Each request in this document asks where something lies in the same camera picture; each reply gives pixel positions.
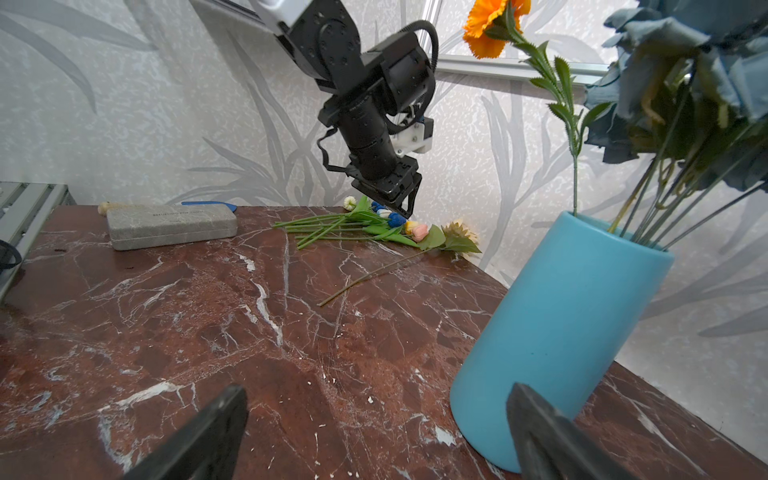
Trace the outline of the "orange marigold flower stem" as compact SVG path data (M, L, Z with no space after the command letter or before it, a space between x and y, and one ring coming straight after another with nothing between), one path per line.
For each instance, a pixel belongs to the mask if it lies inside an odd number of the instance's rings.
M591 110L576 107L574 76L569 63L559 56L549 57L545 42L535 45L523 35L521 19L531 8L531 0L476 0L463 26L463 40L477 59L498 58L508 45L527 56L524 63L537 73L530 83L552 95L548 108L563 123L567 135L573 164L572 213L577 214L578 160L586 131L610 105L602 103Z

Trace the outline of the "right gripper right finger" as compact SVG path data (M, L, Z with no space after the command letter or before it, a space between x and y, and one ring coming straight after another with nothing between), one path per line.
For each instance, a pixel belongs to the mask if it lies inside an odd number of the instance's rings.
M506 413L524 479L634 477L530 386L513 385Z

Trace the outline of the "light blue rose bouquet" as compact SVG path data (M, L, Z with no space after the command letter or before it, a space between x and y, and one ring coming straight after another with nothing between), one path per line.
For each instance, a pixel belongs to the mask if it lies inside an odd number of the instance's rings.
M607 164L651 156L609 229L666 250L714 188L767 187L767 5L641 1L605 24L618 57L587 91L586 141Z

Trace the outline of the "beige sunflower stem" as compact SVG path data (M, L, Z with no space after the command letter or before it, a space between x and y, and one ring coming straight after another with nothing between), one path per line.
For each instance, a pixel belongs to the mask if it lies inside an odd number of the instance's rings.
M384 264L366 274L347 282L341 289L329 295L317 304L324 307L351 288L377 276L394 271L398 267L417 261L430 254L451 253L454 256L480 254L477 236L461 221L453 221L444 226L432 225L421 242L417 243L416 252Z

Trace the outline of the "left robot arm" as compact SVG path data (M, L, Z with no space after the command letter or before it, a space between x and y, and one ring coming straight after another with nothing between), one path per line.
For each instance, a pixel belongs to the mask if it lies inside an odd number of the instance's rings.
M439 38L417 20L368 51L340 1L254 1L255 14L296 66L329 94L318 114L327 136L342 135L346 166L327 153L323 167L351 178L355 189L409 218L422 182L418 162L398 155L392 138L425 117L433 99Z

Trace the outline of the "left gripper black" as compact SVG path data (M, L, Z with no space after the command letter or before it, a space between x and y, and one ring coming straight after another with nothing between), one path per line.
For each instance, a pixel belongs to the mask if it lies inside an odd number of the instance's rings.
M422 182L415 158L398 158L392 173L377 180L367 180L353 164L344 173L352 179L352 186L369 199L385 207L403 207L403 216L410 219Z

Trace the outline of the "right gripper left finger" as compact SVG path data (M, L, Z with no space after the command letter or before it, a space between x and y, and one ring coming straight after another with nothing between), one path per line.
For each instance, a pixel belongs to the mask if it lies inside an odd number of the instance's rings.
M125 479L231 479L248 420L247 393L227 386Z

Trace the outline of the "teal cylindrical vase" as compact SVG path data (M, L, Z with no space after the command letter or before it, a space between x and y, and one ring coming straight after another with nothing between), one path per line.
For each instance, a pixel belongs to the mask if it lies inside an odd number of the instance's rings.
M561 213L476 340L450 389L469 444L521 470L506 414L516 383L569 419L586 404L668 274L672 253Z

